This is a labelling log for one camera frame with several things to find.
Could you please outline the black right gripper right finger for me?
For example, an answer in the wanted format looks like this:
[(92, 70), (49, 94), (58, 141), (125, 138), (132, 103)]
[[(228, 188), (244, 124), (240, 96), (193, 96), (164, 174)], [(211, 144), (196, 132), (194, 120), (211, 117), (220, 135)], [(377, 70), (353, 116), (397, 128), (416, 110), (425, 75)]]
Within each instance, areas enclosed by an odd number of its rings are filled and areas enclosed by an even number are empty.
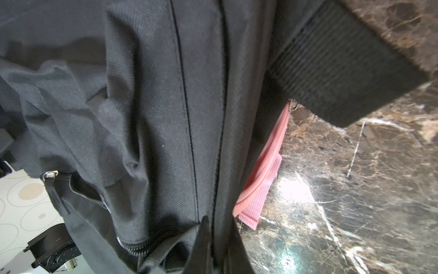
[(227, 253), (224, 259), (225, 274), (255, 274), (235, 220), (229, 234)]

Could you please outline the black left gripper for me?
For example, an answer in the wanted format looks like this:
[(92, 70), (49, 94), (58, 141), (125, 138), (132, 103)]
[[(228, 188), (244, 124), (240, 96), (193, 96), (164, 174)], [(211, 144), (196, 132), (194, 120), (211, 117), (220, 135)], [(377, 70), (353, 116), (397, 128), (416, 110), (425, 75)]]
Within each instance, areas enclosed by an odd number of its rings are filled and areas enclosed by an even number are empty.
[(33, 274), (42, 271), (53, 274), (66, 263), (76, 265), (81, 255), (64, 223), (57, 224), (27, 243), (25, 254), (31, 255), (30, 270)]

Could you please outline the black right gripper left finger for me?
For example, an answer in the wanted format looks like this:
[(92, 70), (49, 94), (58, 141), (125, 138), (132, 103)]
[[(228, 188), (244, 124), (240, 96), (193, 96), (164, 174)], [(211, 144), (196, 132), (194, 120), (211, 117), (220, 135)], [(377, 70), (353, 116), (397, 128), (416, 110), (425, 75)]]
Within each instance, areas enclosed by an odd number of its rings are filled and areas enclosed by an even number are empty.
[(209, 274), (212, 271), (211, 227), (204, 216), (196, 235), (193, 249), (186, 263), (184, 274)]

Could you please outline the pink backpack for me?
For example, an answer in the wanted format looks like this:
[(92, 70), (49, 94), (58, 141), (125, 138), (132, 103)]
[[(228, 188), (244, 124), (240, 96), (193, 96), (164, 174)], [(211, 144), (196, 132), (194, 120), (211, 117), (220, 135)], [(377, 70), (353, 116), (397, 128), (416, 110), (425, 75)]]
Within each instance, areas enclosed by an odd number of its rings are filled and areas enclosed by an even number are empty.
[(257, 229), (266, 197), (282, 162), (279, 151), (286, 134), (290, 105), (287, 102), (279, 116), (233, 209), (233, 216), (253, 230)]

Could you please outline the black backpack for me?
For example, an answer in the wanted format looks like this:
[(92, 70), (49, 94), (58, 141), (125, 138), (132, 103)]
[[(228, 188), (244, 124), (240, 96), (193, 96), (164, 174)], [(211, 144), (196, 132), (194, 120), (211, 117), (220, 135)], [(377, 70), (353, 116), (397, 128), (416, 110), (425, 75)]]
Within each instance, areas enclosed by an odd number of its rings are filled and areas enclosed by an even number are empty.
[(287, 102), (346, 127), (427, 82), (339, 1), (2, 1), (5, 159), (97, 274), (183, 274)]

